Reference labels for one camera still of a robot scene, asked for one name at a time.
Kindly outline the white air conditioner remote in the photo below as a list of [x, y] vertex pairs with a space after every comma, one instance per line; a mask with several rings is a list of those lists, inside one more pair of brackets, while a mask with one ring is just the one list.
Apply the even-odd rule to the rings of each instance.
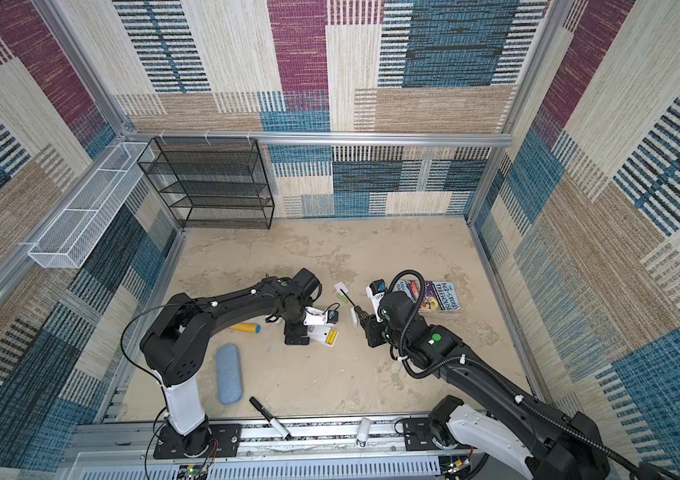
[[312, 341], [333, 347], [338, 337], [338, 330], [326, 325], [315, 325], [308, 328], [308, 336]]

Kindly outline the black yellow screwdriver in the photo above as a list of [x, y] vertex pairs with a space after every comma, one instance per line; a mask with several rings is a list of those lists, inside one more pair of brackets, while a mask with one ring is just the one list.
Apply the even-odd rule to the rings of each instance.
[[348, 303], [351, 305], [351, 308], [352, 308], [352, 307], [356, 307], [356, 312], [357, 312], [358, 320], [359, 320], [359, 325], [358, 325], [358, 326], [360, 326], [361, 323], [362, 323], [363, 321], [365, 321], [365, 320], [368, 318], [368, 313], [367, 313], [365, 310], [363, 310], [360, 306], [358, 306], [358, 305], [351, 299], [351, 297], [349, 296], [348, 293], [347, 293], [346, 298], [347, 298], [347, 300], [348, 300]]

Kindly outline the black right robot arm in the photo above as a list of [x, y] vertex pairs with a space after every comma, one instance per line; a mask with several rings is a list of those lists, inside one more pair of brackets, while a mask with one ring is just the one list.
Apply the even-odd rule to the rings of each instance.
[[415, 379], [430, 376], [484, 407], [448, 395], [429, 415], [435, 445], [476, 447], [526, 479], [605, 479], [610, 465], [596, 424], [537, 400], [483, 361], [441, 325], [428, 324], [402, 291], [373, 297], [374, 312], [354, 307], [370, 347], [388, 344]]

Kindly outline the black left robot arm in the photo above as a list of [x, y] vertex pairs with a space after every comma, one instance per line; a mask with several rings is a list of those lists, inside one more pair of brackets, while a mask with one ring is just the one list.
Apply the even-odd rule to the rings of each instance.
[[285, 344], [308, 345], [306, 322], [325, 325], [328, 320], [328, 311], [314, 307], [321, 293], [321, 282], [303, 268], [293, 277], [266, 277], [252, 287], [214, 297], [191, 298], [185, 293], [171, 297], [140, 342], [168, 412], [160, 445], [174, 448], [176, 458], [196, 458], [211, 451], [213, 434], [201, 405], [197, 373], [214, 335], [264, 317], [268, 323], [283, 323]]

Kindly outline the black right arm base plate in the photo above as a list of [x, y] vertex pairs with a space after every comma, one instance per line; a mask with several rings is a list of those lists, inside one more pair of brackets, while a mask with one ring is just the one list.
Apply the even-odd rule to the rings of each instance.
[[394, 422], [394, 432], [403, 437], [407, 451], [468, 450], [459, 443], [445, 424], [428, 417], [403, 417]]

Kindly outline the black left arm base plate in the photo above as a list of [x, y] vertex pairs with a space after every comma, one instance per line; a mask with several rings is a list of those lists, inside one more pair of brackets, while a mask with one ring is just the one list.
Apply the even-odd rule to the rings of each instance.
[[170, 425], [158, 433], [158, 442], [151, 457], [155, 460], [194, 458], [232, 458], [237, 455], [242, 425], [202, 424], [188, 435], [181, 435]]

